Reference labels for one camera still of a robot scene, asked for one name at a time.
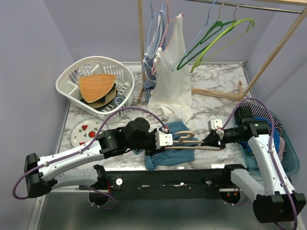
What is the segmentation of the beige wooden hanger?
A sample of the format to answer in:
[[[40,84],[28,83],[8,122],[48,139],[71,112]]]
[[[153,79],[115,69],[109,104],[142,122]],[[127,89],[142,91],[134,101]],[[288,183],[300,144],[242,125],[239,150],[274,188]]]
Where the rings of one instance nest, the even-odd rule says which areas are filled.
[[[195,134],[191,131],[178,131],[174,134],[178,138],[173,137],[173,145],[165,147],[170,150],[209,150],[221,151],[219,147],[202,146],[203,141],[193,140]]]

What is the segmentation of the teal blue tank top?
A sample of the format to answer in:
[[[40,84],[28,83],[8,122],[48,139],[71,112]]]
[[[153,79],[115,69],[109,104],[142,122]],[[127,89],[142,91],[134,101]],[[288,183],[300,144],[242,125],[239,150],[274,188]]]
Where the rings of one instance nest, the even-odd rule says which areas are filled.
[[[173,140],[179,140],[180,136],[175,135],[179,131],[189,131],[182,121],[167,123],[170,133],[173,135]],[[178,164],[193,161],[193,149],[168,149],[165,152],[157,153],[153,156],[144,157],[144,166],[149,171],[154,171],[157,166],[175,166]]]

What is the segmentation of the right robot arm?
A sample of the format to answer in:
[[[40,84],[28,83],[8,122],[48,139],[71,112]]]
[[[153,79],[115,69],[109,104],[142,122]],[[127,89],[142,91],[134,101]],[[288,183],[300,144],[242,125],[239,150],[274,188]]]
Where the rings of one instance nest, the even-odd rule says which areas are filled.
[[[243,166],[227,166],[221,175],[223,186],[236,185],[252,202],[256,219],[260,223],[296,221],[306,205],[304,194],[296,192],[278,157],[273,125],[267,120],[256,119],[250,107],[240,106],[234,112],[235,127],[222,128],[222,121],[208,122],[209,135],[203,146],[225,148],[228,143],[247,142],[260,170],[263,184],[250,176]]]

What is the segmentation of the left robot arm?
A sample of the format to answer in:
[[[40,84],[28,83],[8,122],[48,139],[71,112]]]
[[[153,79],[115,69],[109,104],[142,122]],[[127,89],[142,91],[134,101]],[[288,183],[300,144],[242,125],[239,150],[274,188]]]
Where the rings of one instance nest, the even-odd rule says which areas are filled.
[[[149,129],[149,122],[138,117],[126,126],[105,130],[93,140],[65,152],[45,157],[35,153],[27,155],[24,164],[27,197],[37,198],[55,188],[72,185],[102,189],[106,177],[100,166],[80,175],[75,172],[69,175],[68,172],[87,163],[123,155],[128,150],[141,149],[148,154],[164,151],[172,140],[168,129]]]

